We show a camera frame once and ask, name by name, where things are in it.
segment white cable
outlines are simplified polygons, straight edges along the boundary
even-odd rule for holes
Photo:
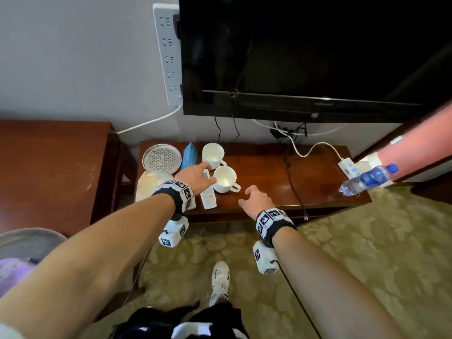
[[[286,130],[280,130],[279,128],[275,128],[275,127],[272,127],[272,126],[267,126],[267,125],[261,124],[260,122],[257,122],[255,119],[252,119],[252,120],[253,120],[256,124],[261,125],[261,126],[263,126],[263,127],[267,127],[267,128],[269,128],[269,129],[272,129],[272,130],[279,130],[280,132],[282,132],[282,133],[284,133],[284,134],[287,133]],[[321,135],[324,135],[324,134],[328,134],[328,133],[334,132],[335,130],[339,130],[339,129],[341,129],[342,127],[345,127],[345,126],[347,126],[347,124],[342,125],[342,126],[340,126],[340,127],[338,127],[338,128],[335,128],[334,130],[329,130],[328,132],[323,132],[323,133],[313,133],[313,134],[308,134],[308,136],[321,136]],[[292,133],[292,134],[293,134],[293,135],[296,135],[296,136],[304,136],[304,135],[305,135],[304,133]]]
[[[158,119],[154,119],[154,120],[151,120],[151,121],[148,121],[148,122],[144,122],[143,124],[140,124],[140,125],[136,125],[136,126],[130,127],[130,128],[128,128],[127,130],[120,130],[119,132],[116,132],[116,134],[121,134],[121,133],[127,132],[127,131],[129,131],[129,130],[134,130],[134,129],[139,128],[139,127],[141,127],[141,126],[150,124],[151,122],[156,122],[156,121],[158,121],[158,120],[165,119],[166,117],[169,117],[169,116],[173,115],[174,113],[176,113],[181,107],[182,107],[182,105],[179,105],[175,110],[173,110],[171,113],[169,113],[169,114],[167,114],[167,115],[163,115],[162,117],[160,117],[160,118],[158,118]]]
[[[314,144],[314,145],[309,149],[308,153],[305,154],[305,155],[303,156],[301,153],[298,152],[297,147],[295,146],[295,142],[293,141],[292,137],[291,137],[291,136],[288,136],[288,135],[285,134],[285,133],[283,133],[283,131],[280,130],[280,129],[278,128],[278,125],[276,124],[276,122],[275,122],[274,124],[275,124],[275,126],[277,127],[277,128],[275,128],[275,130],[277,130],[278,132],[280,132],[281,134],[285,135],[287,138],[290,139],[290,141],[292,142],[293,148],[295,149],[295,152],[296,152],[297,155],[299,155],[300,157],[302,157],[302,158],[307,157],[308,154],[311,153],[311,151],[312,151],[312,149],[313,149],[314,147],[316,147],[316,146],[319,145],[319,144],[325,144],[325,145],[330,146],[330,147],[336,152],[336,154],[338,155],[338,157],[339,157],[340,160],[343,160],[343,158],[340,156],[340,154],[337,152],[337,150],[334,148],[334,146],[332,146],[331,144],[328,144],[328,143],[326,143],[326,142],[323,142],[323,141],[321,141],[321,142],[319,142],[319,143],[317,143],[317,144]]]

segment hand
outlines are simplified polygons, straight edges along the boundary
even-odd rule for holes
[[[266,193],[263,193],[257,189],[253,184],[245,190],[245,194],[250,198],[247,200],[240,199],[239,206],[250,216],[251,219],[256,221],[257,216],[263,210],[274,208],[274,204],[271,198]]]
[[[174,179],[178,179],[179,181],[188,184],[192,189],[194,196],[196,196],[217,182],[217,179],[213,176],[204,178],[204,169],[212,170],[212,166],[207,162],[187,166],[184,170],[179,171],[176,176],[174,176]]]

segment plastic bottle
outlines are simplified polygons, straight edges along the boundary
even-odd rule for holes
[[[367,188],[373,188],[389,181],[392,174],[396,173],[398,170],[399,167],[395,164],[376,166],[372,170],[342,183],[339,191],[345,196],[353,196],[362,193]]]

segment cup handle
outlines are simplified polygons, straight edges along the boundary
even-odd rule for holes
[[[242,187],[241,187],[240,185],[238,185],[237,183],[234,183],[234,184],[232,185],[232,187],[230,188],[230,190],[231,190],[232,192],[238,193],[238,192],[240,191],[241,188],[242,188]]]

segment purple object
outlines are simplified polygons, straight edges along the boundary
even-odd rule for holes
[[[0,297],[28,276],[36,265],[19,258],[0,260]]]

